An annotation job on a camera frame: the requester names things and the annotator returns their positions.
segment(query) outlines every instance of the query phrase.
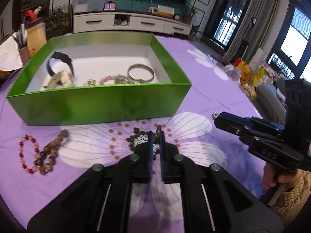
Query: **tv cabinet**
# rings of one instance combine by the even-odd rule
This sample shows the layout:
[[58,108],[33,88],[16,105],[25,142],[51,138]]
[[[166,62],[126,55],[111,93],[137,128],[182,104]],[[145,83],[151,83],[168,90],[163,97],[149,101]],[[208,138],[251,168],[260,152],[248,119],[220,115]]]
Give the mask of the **tv cabinet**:
[[[114,19],[118,16],[126,17],[128,24],[114,25]],[[73,16],[74,33],[105,30],[133,30],[189,35],[191,26],[174,19],[144,12],[87,12]]]

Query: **drawer handle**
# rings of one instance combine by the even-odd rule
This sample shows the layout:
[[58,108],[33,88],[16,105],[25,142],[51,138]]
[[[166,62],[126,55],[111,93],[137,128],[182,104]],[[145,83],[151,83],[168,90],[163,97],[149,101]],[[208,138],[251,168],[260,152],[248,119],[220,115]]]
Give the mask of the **drawer handle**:
[[175,30],[178,30],[178,31],[183,31],[183,29],[181,28],[177,28],[177,27],[173,27]]
[[97,21],[86,21],[85,23],[100,23],[102,20],[97,20]]
[[150,25],[150,26],[155,25],[155,23],[147,23],[147,22],[141,22],[141,24]]

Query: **window frame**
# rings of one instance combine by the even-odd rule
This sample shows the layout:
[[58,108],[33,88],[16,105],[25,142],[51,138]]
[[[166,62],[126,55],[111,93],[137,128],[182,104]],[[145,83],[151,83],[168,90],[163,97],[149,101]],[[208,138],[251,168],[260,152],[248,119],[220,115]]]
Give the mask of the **window frame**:
[[[288,66],[288,68],[293,72],[295,78],[296,77],[300,78],[311,57],[311,34],[309,36],[304,53],[302,54],[301,59],[297,65],[295,65],[295,63],[281,50],[281,47],[290,29],[296,8],[298,8],[311,20],[311,15],[307,12],[307,10],[304,8],[301,2],[299,2],[298,0],[290,0],[282,28],[279,32],[279,35],[276,38],[273,48],[271,49],[266,59],[266,62],[268,62],[272,57],[273,53],[275,53],[282,60],[282,62],[286,66]],[[274,64],[271,64],[271,68],[273,68],[276,71],[279,70],[279,67],[275,67]]]
[[229,0],[216,0],[215,6],[212,10],[210,19],[207,23],[207,27],[205,28],[204,32],[203,32],[203,36],[210,38],[211,40],[213,40],[214,42],[216,42],[219,46],[221,46],[225,51],[227,51],[232,43],[232,41],[234,40],[237,31],[239,30],[239,27],[244,19],[244,16],[248,10],[249,4],[251,2],[251,0],[247,0],[245,7],[243,9],[243,12],[241,14],[240,19],[238,20],[238,23],[235,26],[235,29],[227,43],[227,45],[225,46],[224,44],[222,44],[221,42],[219,42],[218,40],[216,40],[214,38],[214,35],[217,31],[217,28],[220,24],[220,21],[222,18],[224,18],[224,12],[227,8],[227,4],[228,4]]

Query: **gray cushion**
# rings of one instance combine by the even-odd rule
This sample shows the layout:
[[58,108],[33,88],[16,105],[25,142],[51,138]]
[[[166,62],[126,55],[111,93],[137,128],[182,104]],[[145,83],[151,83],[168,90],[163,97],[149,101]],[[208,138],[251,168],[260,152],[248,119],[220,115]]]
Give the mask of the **gray cushion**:
[[262,84],[257,87],[256,93],[258,100],[271,117],[271,120],[285,125],[286,109],[279,101],[279,98],[277,98],[276,87],[270,84]]
[[286,81],[286,78],[281,77],[276,81],[275,86],[280,89],[283,95],[286,96],[285,81]]

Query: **pen holder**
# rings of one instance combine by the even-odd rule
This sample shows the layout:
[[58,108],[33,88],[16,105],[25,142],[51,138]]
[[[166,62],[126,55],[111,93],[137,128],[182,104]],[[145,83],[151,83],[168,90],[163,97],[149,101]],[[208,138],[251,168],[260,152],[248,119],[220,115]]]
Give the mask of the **pen holder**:
[[21,56],[21,62],[23,63],[23,65],[26,65],[30,59],[27,46],[19,49],[18,51],[19,51],[20,56]]

